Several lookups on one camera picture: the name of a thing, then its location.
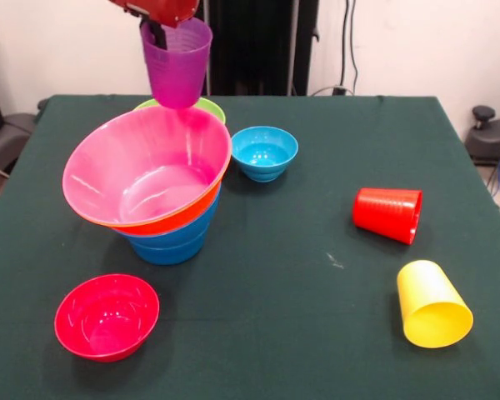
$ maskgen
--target green tablecloth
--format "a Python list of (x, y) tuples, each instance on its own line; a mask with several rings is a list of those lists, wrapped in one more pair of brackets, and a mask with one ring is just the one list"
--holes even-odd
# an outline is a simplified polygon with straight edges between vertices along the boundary
[[(230, 132), (278, 126), (300, 152), (265, 185), (231, 166), (204, 249), (177, 267), (140, 261), (61, 191), (74, 147), (142, 100), (52, 98), (5, 188), (0, 399), (500, 398), (500, 215), (436, 99), (214, 98)], [(411, 247), (353, 226), (362, 186), (423, 189)], [(418, 258), (474, 312), (457, 345), (403, 336), (396, 276)], [(104, 273), (144, 278), (162, 300), (152, 336), (114, 364), (74, 357), (53, 333), (63, 297)]]

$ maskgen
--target white wall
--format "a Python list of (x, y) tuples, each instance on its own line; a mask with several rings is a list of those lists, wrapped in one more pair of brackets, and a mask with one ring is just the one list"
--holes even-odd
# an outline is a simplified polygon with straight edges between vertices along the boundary
[[(320, 4), (310, 91), (341, 75), (345, 0)], [(474, 105), (500, 116), (500, 0), (357, 0), (354, 29), (357, 94), (438, 96), (461, 137)]]
[[(345, 0), (320, 2), (310, 90), (340, 77)], [(500, 0), (357, 0), (355, 47), (358, 94), (436, 95), (460, 134), (475, 104), (500, 115)], [(5, 113), (54, 93), (148, 92), (138, 19), (108, 0), (0, 0)]]
[(0, 105), (56, 93), (149, 93), (139, 20), (108, 0), (0, 0)]

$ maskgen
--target black cabinet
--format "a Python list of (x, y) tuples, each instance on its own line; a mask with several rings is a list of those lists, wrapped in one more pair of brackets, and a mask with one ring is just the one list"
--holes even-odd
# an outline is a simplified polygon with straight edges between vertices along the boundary
[(205, 92), (305, 95), (317, 13), (318, 0), (202, 0), (197, 17), (213, 30)]

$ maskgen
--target yellow cup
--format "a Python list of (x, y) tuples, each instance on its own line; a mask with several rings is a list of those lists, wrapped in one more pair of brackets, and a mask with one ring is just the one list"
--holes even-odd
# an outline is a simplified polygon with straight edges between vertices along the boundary
[(473, 313), (435, 262), (418, 260), (398, 273), (403, 332), (421, 348), (459, 342), (473, 327)]

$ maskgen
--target blue bowl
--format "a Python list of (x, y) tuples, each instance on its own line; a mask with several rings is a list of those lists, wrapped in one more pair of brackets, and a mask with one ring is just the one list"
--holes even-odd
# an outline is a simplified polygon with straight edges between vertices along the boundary
[(183, 263), (195, 256), (203, 247), (209, 226), (190, 242), (176, 247), (145, 247), (132, 243), (135, 253), (147, 263), (155, 265), (174, 265)]
[(253, 181), (271, 182), (298, 153), (294, 136), (278, 127), (248, 127), (232, 137), (232, 156)]
[(204, 214), (175, 231), (161, 235), (138, 236), (118, 232), (131, 244), (135, 253), (145, 261), (170, 265), (186, 261), (202, 247), (209, 223), (217, 211), (220, 188), (215, 200)]

